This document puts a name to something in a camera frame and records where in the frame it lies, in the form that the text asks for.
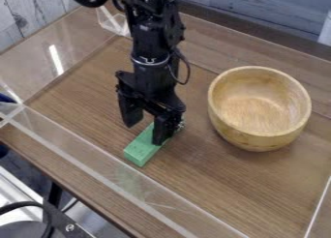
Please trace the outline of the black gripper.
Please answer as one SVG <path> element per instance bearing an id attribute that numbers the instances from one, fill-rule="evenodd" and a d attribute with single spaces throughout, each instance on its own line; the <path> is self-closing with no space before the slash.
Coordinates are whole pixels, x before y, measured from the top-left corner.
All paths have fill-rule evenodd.
<path id="1" fill-rule="evenodd" d="M 183 127 L 186 104 L 177 94 L 181 58 L 131 57 L 134 71 L 118 71 L 117 92 L 123 123 L 133 128 L 147 111 L 154 117 L 153 144 L 163 145 Z"/>

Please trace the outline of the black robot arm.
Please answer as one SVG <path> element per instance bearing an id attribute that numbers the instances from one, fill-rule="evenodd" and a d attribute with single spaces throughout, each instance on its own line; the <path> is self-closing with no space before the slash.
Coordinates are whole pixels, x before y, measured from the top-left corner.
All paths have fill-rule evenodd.
<path id="1" fill-rule="evenodd" d="M 154 116 L 151 142 L 161 145 L 174 135 L 187 110 L 177 95 L 177 86 L 187 84 L 179 77 L 181 65 L 187 60 L 179 51 L 179 43 L 186 39 L 186 25 L 178 0 L 74 1 L 88 8 L 113 2 L 126 14 L 134 41 L 134 70 L 115 73 L 121 113 L 127 127 L 134 127 L 146 113 Z"/>

